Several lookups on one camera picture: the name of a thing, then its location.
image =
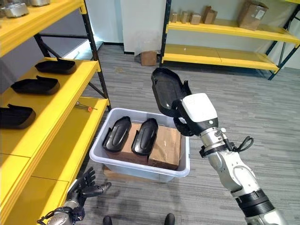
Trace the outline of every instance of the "white plastic bin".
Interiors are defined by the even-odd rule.
[[[162,114],[114,108],[108,114],[106,121],[104,122],[90,150],[90,158],[92,160],[94,160],[95,162],[105,164],[111,171],[114,171],[116,173],[157,180],[160,182],[169,182],[174,177],[185,177],[188,175],[190,170],[189,137],[181,136],[181,159],[179,162],[178,169],[176,171],[148,165],[129,163],[109,158],[106,154],[106,151],[102,147],[102,143],[105,139],[105,135],[108,131],[108,128],[112,128],[115,122],[123,116],[129,116],[132,123],[143,123],[149,118],[155,118],[159,125],[175,128],[173,118]]]

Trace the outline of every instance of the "yellow metal shelving unit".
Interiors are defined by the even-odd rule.
[[[262,53],[189,45],[167,44],[165,46],[163,61],[164,60],[268,69],[273,71],[277,71],[278,69],[278,67]]]
[[[81,97],[79,101],[97,110],[71,111],[17,199],[6,224],[18,224],[20,218],[24,218],[23,224],[35,224],[63,204],[108,105],[108,99]]]
[[[89,31],[86,38],[95,49],[84,0],[52,0],[44,7],[29,7],[26,16],[2,21],[0,56],[78,8]],[[1,95],[1,107],[20,105],[36,112],[34,122],[26,129],[0,129],[2,225],[19,223],[20,216],[23,224],[36,224],[41,215],[64,202],[103,113],[110,107],[98,58],[75,62],[76,71],[71,75],[41,73],[32,67],[19,79],[35,79],[37,75],[56,78],[60,89],[54,95],[19,94],[11,88]],[[80,97],[95,73],[104,90],[98,92],[105,99]],[[74,108],[77,101],[96,109],[88,112]]]
[[[299,0],[285,0],[288,2],[300,3]],[[214,24],[198,24],[193,25],[189,22],[182,23],[180,21],[171,22],[169,21],[169,14],[171,11],[172,0],[166,0],[165,7],[165,19],[164,29],[162,37],[162,47],[160,54],[160,64],[165,61],[176,61],[176,62],[189,62],[189,63],[200,63],[200,64],[212,64],[221,66],[232,66],[232,67],[244,67],[244,68],[256,68],[270,70],[272,75],[269,77],[271,80],[280,68],[286,63],[286,61],[292,56],[292,54],[299,48],[300,39],[288,32],[289,24],[293,18],[296,17],[299,11],[299,5],[290,16],[288,22],[283,28],[268,26],[261,24],[257,30],[247,30],[238,27],[236,21],[216,19]],[[166,44],[167,33],[170,30],[182,30],[191,32],[205,32],[214,34],[233,35],[240,37],[258,38],[265,40],[272,40],[270,48],[266,54],[258,52],[246,52],[236,51],[230,49],[216,49],[199,46],[189,45],[169,45]],[[268,58],[268,54],[273,49],[275,44],[278,42],[288,42],[295,44],[294,49],[287,55],[287,57],[281,61],[280,56],[278,66]]]
[[[0,57],[78,8],[86,12],[83,0],[52,0],[47,6],[28,7],[26,16],[1,18]]]
[[[185,31],[195,31],[195,32],[206,32],[206,33],[215,33],[215,34],[227,34],[234,36],[250,37],[250,38],[259,38],[265,40],[274,40],[274,41],[284,41],[295,43],[296,45],[300,44],[300,39],[296,36],[290,34],[283,28],[272,27],[268,25],[261,24],[257,30],[247,30],[244,28],[238,27],[236,21],[221,20],[216,19],[214,24],[204,24],[192,25],[182,22],[169,22],[167,24],[166,32],[168,30],[185,30]]]

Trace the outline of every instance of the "black shoe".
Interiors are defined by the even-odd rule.
[[[112,219],[109,216],[104,217],[102,225],[113,225]]]
[[[165,217],[165,225],[174,225],[175,224],[175,216],[172,213],[169,213]]]

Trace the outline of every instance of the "yellow shelf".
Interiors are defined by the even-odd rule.
[[[23,17],[1,18],[0,57],[80,7],[85,9],[83,0],[52,0],[47,6],[28,7]]]
[[[201,23],[199,25],[192,25],[189,22],[169,22],[167,24],[166,32],[168,32],[168,30],[185,30],[215,34],[227,34],[234,36],[291,42],[295,43],[296,45],[300,44],[299,38],[293,36],[288,31],[280,27],[272,27],[261,24],[257,30],[253,31],[238,27],[235,21],[221,19],[216,19],[214,24]]]
[[[79,101],[97,110],[72,110],[32,176],[68,182],[75,179],[108,105],[108,99],[81,97]]]
[[[1,95],[1,107],[6,107],[7,104],[27,106],[33,108],[37,114],[33,124],[26,129],[0,129],[1,139],[5,140],[1,143],[1,153],[9,155],[8,159],[14,156],[28,158],[25,166],[15,164],[5,169],[5,171],[20,171],[20,175],[14,183],[11,183],[11,187],[7,187],[7,190],[9,189],[8,195],[4,199],[1,198],[1,222],[5,221],[5,216],[10,212],[19,193],[26,185],[84,88],[94,73],[99,70],[97,61],[76,60],[76,65],[77,70],[71,75],[40,73],[33,67],[20,78],[20,80],[35,78],[37,75],[56,78],[60,82],[60,90],[54,95],[18,94],[11,88]],[[4,183],[8,182],[6,179],[11,179],[10,172],[8,174],[3,172],[2,180]]]
[[[36,225],[38,219],[63,204],[62,193],[68,186],[65,181],[30,177],[3,225]]]
[[[189,45],[166,45],[163,61],[278,70],[278,67],[262,53]]]
[[[285,0],[285,1],[300,4],[300,0]]]
[[[64,203],[68,186],[75,179],[89,149],[108,99],[81,97],[82,104],[97,110],[74,108],[40,160],[4,225],[36,220]]]

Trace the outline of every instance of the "small cardboard box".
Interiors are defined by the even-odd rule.
[[[248,30],[256,30],[268,7],[261,2],[247,0],[238,17],[238,25]]]
[[[205,24],[212,24],[214,23],[216,17],[217,17],[218,12],[215,10],[211,9],[211,6],[207,6],[204,11],[203,15],[203,22]]]
[[[147,165],[148,164],[147,156],[139,156],[131,150],[131,145],[135,138],[136,131],[140,130],[140,128],[141,128],[141,124],[132,123],[131,129],[128,134],[128,139],[127,139],[123,149],[116,153],[106,151],[107,155],[110,158],[120,160],[120,161],[126,161],[126,162],[130,162],[130,163]]]
[[[188,12],[183,11],[182,14],[181,14],[181,22],[182,23],[187,23],[187,21],[188,21]]]
[[[142,66],[155,66],[157,59],[156,51],[146,51],[141,53],[141,65]]]
[[[176,170],[180,160],[180,138],[177,129],[158,126],[157,138],[148,165]]]
[[[198,25],[200,23],[201,16],[199,13],[192,13],[191,14],[191,24]]]
[[[177,22],[177,13],[172,13],[171,22],[173,23]]]

